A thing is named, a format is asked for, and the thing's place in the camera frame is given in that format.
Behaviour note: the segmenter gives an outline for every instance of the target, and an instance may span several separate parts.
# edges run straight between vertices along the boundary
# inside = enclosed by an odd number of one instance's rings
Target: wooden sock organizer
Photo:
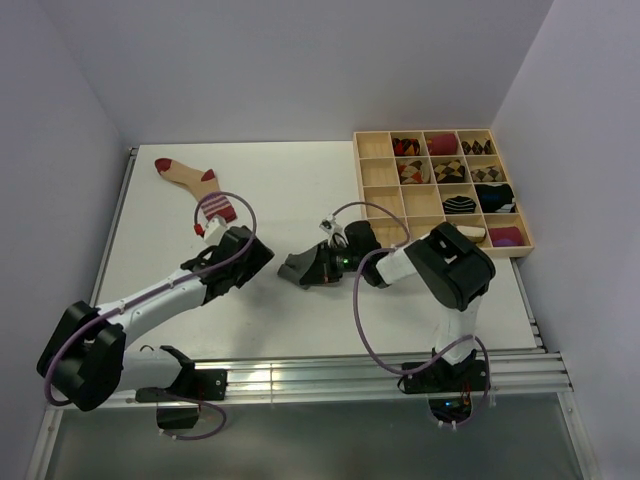
[[[443,133],[453,133],[457,139],[455,155],[430,156],[427,141]],[[418,157],[394,156],[391,138],[416,138],[420,143]],[[473,144],[475,139],[491,139],[491,154],[465,155],[461,142]],[[524,257],[533,250],[534,243],[527,223],[516,199],[515,213],[483,213],[476,195],[470,170],[496,166],[502,171],[504,182],[511,184],[509,173],[500,158],[490,130],[418,130],[390,132],[356,132],[353,136],[353,150],[356,161],[358,189],[360,199],[377,203],[393,212],[409,228],[412,238],[419,238],[428,233],[441,222],[448,221],[458,225],[484,227],[487,237],[479,246],[494,257]],[[409,158],[427,160],[430,169],[428,183],[401,185],[398,176],[397,162]],[[458,160],[466,167],[464,183],[436,183],[433,167],[443,162]],[[473,214],[445,215],[442,202],[448,198],[463,195],[471,197],[476,203]],[[363,206],[364,218],[371,226],[383,246],[399,243],[404,239],[404,232],[391,218],[378,209]],[[489,236],[489,228],[518,227],[524,246],[494,247]]]

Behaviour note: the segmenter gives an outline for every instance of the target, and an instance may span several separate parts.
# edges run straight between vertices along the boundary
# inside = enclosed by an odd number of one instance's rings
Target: red sock toe
[[[171,159],[170,158],[159,158],[155,161],[156,170],[158,173],[166,172],[171,168]]]
[[[227,223],[231,223],[233,222],[236,218],[238,218],[238,215],[236,215],[236,211],[234,210],[234,208],[229,205],[226,208],[223,208],[222,210],[220,210],[218,212],[218,215],[220,215],[222,218],[224,218],[224,221]]]
[[[207,180],[213,180],[214,178],[216,178],[215,173],[213,173],[213,170],[209,169],[206,172],[204,172],[204,175],[202,176],[200,181],[201,182],[206,182]]]

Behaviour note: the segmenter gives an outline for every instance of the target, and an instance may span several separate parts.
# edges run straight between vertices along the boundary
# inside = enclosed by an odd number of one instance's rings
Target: cable clip
[[[334,235],[342,236],[342,225],[336,222],[335,215],[329,215],[320,222],[320,230],[329,235],[329,238],[333,238]]]

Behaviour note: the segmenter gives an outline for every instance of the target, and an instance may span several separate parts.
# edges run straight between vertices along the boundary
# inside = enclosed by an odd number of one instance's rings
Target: white table surface
[[[242,289],[184,312],[132,345],[170,344],[191,358],[255,359],[366,353],[354,325],[351,289],[303,291],[276,276],[287,254],[323,240],[318,223],[358,199],[351,142],[144,145],[138,151],[98,304],[151,285],[194,257],[205,245],[193,232],[195,201],[163,180],[153,162],[179,160],[213,168],[223,190],[246,198],[258,216],[258,237],[275,258]],[[248,213],[234,201],[239,219]],[[340,215],[343,225],[360,209]],[[480,308],[477,335],[489,349],[535,348],[509,259],[494,260],[497,274]],[[367,336],[380,353],[430,351],[438,304],[419,278],[385,290],[361,284],[360,310]]]

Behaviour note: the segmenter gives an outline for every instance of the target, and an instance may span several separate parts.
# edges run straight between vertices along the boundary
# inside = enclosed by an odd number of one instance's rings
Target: black and white sock
[[[476,202],[469,197],[458,195],[442,202],[445,215],[460,215],[476,211]]]
[[[512,213],[515,211],[515,198],[509,184],[476,185],[480,208],[484,213]]]

